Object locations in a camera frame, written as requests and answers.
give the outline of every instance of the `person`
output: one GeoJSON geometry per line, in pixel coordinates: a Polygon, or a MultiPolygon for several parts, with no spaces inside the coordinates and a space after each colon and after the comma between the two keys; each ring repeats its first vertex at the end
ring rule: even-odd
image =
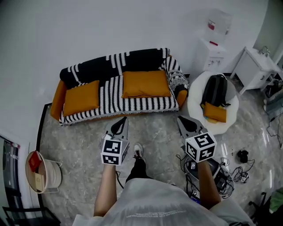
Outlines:
{"type": "Polygon", "coordinates": [[[180,188],[154,180],[145,172],[141,144],[136,162],[117,200],[115,166],[105,165],[95,201],[94,217],[77,215],[73,226],[239,226],[254,225],[231,199],[221,202],[207,161],[198,163],[200,204],[180,188]]]}

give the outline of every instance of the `white table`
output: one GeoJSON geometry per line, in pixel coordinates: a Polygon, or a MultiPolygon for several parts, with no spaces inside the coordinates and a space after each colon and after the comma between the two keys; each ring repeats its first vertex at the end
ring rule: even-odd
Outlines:
{"type": "Polygon", "coordinates": [[[244,52],[232,72],[231,79],[237,74],[240,81],[244,85],[240,91],[242,95],[246,90],[264,88],[273,82],[274,76],[281,74],[280,68],[265,55],[260,55],[257,49],[244,48],[244,52]]]}

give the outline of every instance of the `black backpack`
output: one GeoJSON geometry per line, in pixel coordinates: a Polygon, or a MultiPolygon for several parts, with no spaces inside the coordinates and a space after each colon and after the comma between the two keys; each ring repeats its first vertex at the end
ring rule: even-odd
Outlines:
{"type": "Polygon", "coordinates": [[[208,102],[216,107],[227,107],[225,96],[227,91],[227,79],[224,75],[213,75],[208,79],[203,93],[202,104],[208,102]]]}

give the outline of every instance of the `shoe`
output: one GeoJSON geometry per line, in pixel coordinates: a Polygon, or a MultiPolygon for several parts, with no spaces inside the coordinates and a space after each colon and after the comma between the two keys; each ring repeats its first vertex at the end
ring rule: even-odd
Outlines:
{"type": "Polygon", "coordinates": [[[140,143],[134,144],[134,158],[135,159],[142,159],[145,162],[145,158],[143,157],[143,148],[140,143]]]}

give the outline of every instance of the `red book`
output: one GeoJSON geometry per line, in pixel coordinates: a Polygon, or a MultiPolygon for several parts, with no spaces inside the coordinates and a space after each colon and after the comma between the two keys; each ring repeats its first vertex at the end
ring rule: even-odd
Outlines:
{"type": "Polygon", "coordinates": [[[42,159],[37,151],[33,152],[28,163],[30,164],[31,171],[34,172],[39,167],[42,159]]]}

